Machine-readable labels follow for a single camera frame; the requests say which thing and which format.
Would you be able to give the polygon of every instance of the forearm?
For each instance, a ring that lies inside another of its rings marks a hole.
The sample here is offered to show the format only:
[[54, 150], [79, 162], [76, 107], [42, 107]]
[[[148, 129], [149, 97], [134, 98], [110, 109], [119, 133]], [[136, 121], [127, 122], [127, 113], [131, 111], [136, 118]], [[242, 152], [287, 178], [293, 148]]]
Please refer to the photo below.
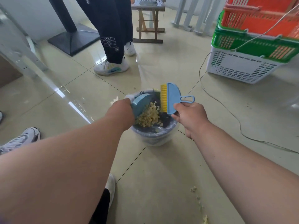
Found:
[[88, 223], [122, 133], [119, 120], [104, 117], [0, 156], [0, 217], [9, 223]]
[[299, 220], [299, 177], [209, 124], [192, 135], [215, 178], [246, 223]]

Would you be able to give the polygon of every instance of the plastic basket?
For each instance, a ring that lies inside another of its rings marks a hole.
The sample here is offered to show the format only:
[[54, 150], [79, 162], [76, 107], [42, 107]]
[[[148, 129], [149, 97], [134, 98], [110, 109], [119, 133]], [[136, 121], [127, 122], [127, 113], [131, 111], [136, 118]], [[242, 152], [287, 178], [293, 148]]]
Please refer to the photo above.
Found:
[[[235, 49], [256, 36], [246, 33], [236, 33], [229, 30], [215, 29], [212, 44], [216, 48]], [[299, 41], [293, 41], [280, 37], [259, 37], [238, 48], [238, 52], [264, 57], [269, 60], [288, 63], [299, 53]]]
[[[239, 33], [263, 34], [277, 23], [285, 13], [248, 10], [242, 7], [224, 7], [220, 27]], [[286, 38], [299, 39], [299, 15], [289, 14], [274, 28], [266, 33], [268, 36], [282, 35]]]
[[226, 51], [211, 45], [207, 72], [254, 84], [275, 71], [283, 63], [241, 52]]
[[227, 0], [228, 7], [252, 6], [260, 10], [273, 12], [288, 12], [296, 6], [298, 0]]

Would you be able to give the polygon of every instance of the white plastic basket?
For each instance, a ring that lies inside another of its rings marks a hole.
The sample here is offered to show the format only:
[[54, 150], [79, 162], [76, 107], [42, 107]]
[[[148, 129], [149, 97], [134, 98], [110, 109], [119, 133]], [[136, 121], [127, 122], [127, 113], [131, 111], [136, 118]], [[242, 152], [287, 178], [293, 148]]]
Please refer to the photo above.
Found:
[[283, 63], [261, 57], [218, 49], [212, 46], [207, 72], [254, 84], [271, 74]]

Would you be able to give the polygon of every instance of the black pants leg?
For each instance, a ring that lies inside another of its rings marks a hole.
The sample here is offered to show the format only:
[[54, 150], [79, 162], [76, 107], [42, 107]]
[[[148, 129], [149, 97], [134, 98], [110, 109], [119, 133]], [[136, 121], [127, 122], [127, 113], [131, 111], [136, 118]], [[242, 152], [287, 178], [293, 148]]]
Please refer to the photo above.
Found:
[[124, 54], [124, 41], [115, 0], [76, 1], [99, 32], [107, 60], [120, 64]]
[[133, 41], [131, 0], [115, 0], [115, 3], [121, 20], [123, 45], [125, 45], [129, 41]]
[[102, 197], [95, 209], [95, 212], [92, 215], [91, 221], [89, 224], [106, 224], [108, 209], [110, 202], [110, 193], [108, 189], [104, 189]]

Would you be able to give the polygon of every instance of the wooden stool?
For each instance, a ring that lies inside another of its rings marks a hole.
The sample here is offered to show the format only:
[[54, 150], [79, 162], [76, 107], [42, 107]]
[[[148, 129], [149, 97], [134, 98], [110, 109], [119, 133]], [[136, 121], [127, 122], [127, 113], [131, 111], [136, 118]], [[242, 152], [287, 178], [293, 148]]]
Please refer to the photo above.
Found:
[[[139, 32], [139, 38], [133, 38], [133, 42], [136, 43], [163, 43], [162, 39], [157, 39], [158, 33], [164, 33], [165, 28], [158, 28], [159, 22], [159, 12], [165, 11], [165, 6], [134, 6], [132, 5], [132, 10], [139, 11], [139, 27], [137, 31]], [[153, 16], [154, 28], [147, 28], [145, 26], [144, 17], [142, 11], [151, 11]], [[141, 38], [142, 32], [155, 32], [155, 39], [145, 39]]]

